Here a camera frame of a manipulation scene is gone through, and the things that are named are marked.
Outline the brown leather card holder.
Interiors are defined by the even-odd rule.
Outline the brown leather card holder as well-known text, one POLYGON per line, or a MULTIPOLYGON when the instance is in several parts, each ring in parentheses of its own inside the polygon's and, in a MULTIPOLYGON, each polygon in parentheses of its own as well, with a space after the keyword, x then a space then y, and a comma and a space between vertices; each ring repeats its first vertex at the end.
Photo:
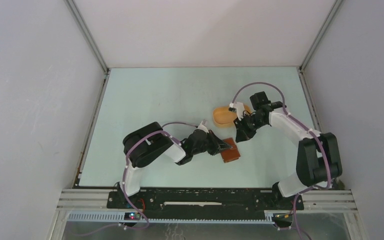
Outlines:
POLYGON ((224 139, 223 141, 230 145, 229 149, 226 149, 220 153, 223 162, 230 163, 235 160, 238 160, 241 157, 241 154, 238 150, 235 140, 230 137, 230 138, 224 139))

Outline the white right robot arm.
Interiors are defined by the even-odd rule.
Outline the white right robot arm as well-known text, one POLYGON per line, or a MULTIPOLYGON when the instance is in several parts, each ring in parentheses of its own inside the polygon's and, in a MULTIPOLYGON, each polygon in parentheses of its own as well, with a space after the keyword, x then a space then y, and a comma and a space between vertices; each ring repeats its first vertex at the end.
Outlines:
POLYGON ((333 133, 308 128, 288 112, 283 102, 270 101, 263 91, 249 99, 253 112, 247 111, 242 102, 229 104, 229 111, 236 113, 233 121, 236 142, 248 141, 258 129, 270 126, 282 131, 297 147, 295 172, 272 187, 270 201, 275 208, 284 209, 290 204, 291 196, 310 187, 327 188, 334 178, 342 175, 338 141, 333 133))

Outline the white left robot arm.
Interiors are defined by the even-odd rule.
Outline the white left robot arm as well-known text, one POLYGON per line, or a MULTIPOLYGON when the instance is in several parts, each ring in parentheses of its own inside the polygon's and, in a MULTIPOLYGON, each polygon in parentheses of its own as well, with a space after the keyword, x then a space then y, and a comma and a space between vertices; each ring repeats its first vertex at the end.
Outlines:
POLYGON ((122 144, 126 166, 120 182, 122 192, 118 201, 125 208, 136 206, 143 169, 161 155, 181 166, 189 163, 195 155, 208 153, 214 156, 233 148, 208 129, 204 120, 194 127, 187 138, 178 140, 155 121, 124 137, 122 144))

